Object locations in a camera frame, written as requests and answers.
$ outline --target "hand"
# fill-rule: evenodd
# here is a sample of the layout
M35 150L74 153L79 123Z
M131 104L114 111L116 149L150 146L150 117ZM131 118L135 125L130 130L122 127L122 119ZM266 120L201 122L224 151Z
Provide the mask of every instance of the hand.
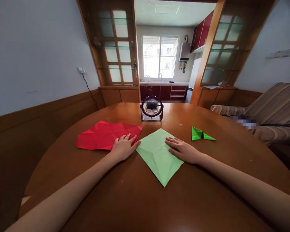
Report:
M184 141L171 137L165 138L165 143L170 145L171 147L176 148L178 151L170 148L169 152L171 152L173 155L177 156L183 161L186 161L191 164L199 164L199 161L206 156L205 154L199 152L197 149L195 149L193 146L189 145L188 143L185 143Z
M131 144L136 140L136 135L129 140L131 134L123 135L120 139L115 139L114 146L111 152L108 154L113 157L117 162L127 159L134 150L141 144L141 141L137 141L133 146Z

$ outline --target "refrigerator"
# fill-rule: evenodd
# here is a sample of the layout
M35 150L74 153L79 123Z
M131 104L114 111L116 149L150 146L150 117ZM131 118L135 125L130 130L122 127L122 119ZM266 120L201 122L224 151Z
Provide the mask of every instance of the refrigerator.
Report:
M193 87L197 79L197 74L199 71L200 64L201 64L201 58L194 60L185 103L190 103Z

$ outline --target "fan grille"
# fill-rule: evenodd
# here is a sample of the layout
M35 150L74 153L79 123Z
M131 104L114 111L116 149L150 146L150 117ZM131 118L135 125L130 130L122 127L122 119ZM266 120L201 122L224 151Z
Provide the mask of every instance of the fan grille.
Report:
M161 101L149 97L145 99L142 104L143 112L151 117L157 116L161 112Z

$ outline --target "round wooden table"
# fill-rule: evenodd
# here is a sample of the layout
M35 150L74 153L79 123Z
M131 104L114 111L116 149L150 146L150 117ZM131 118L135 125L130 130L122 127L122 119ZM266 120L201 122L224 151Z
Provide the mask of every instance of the round wooden table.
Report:
M290 195L290 172L240 125L192 104L164 103L162 121L141 121L139 103L101 109L64 132L44 154L27 185L20 217L96 164L105 150L75 147L77 135L100 120L143 126L140 139L162 128L199 151ZM191 141L191 126L217 139ZM62 231L272 231L273 227L222 181L184 163L164 188L134 152L94 187Z

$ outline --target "red origami paper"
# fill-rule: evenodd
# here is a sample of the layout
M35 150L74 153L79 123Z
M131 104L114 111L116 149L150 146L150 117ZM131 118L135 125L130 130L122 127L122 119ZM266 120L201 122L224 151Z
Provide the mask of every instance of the red origami paper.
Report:
M100 121L95 124L92 128L80 134L75 142L76 147L87 150L112 150L114 141L123 135L131 133L131 138L137 135L138 140L143 127L135 126L127 123L109 123Z

